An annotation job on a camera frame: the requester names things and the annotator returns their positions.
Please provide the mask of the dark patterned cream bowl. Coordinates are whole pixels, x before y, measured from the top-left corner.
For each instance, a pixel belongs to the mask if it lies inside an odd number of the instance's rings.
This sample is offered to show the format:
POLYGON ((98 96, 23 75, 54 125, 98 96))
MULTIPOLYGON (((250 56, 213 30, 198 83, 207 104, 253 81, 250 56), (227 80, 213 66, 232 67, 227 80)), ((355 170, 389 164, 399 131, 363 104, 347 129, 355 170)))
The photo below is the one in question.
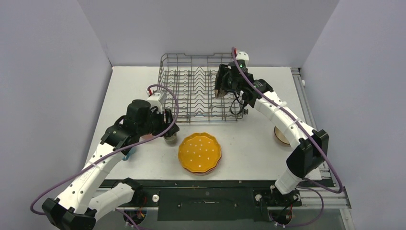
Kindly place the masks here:
POLYGON ((215 82, 214 82, 215 98, 222 98, 225 95, 223 81, 224 81, 224 73, 221 71, 218 71, 216 74, 215 82))

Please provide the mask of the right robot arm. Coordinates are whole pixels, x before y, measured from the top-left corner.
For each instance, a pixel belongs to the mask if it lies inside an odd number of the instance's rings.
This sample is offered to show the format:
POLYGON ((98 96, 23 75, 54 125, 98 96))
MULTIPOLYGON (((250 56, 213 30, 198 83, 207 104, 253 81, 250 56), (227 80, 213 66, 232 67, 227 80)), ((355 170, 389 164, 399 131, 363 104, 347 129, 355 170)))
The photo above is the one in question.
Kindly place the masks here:
POLYGON ((321 165, 328 150, 329 136, 317 131, 295 115, 273 88, 263 79, 248 73, 245 61, 219 65, 214 92, 217 98, 228 93, 241 93, 243 107, 250 105, 268 118, 287 139, 293 152, 286 160, 287 169, 276 180, 270 191, 271 201, 277 205, 289 199, 299 183, 321 165))

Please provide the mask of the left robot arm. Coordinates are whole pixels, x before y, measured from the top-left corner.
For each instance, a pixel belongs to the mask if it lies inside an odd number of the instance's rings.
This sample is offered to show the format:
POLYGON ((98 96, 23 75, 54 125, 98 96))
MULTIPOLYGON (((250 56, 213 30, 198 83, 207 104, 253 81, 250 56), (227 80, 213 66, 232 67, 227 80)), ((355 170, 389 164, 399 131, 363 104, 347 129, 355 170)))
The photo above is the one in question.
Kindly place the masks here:
POLYGON ((179 112, 163 109, 155 99, 133 100, 125 115, 108 127, 91 159, 76 175, 67 179, 70 185, 56 198, 47 198, 42 210, 50 223, 60 230, 91 230, 96 222, 122 204, 137 206, 142 202, 141 185, 125 178, 112 189, 94 196, 100 185, 123 156, 138 145, 140 138, 153 139, 176 135, 179 112))

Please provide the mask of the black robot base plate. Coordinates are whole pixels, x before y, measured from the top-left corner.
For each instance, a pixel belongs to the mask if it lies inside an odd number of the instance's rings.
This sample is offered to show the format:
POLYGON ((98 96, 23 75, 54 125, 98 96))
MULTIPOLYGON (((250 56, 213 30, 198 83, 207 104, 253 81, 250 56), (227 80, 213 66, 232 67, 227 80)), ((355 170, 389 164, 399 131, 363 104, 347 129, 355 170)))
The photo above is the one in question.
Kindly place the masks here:
POLYGON ((307 188, 287 195, 271 189, 273 180, 134 180, 123 179, 135 188, 129 201, 120 206, 132 214, 156 209, 159 221, 245 220, 279 223, 290 207, 300 207, 307 188))

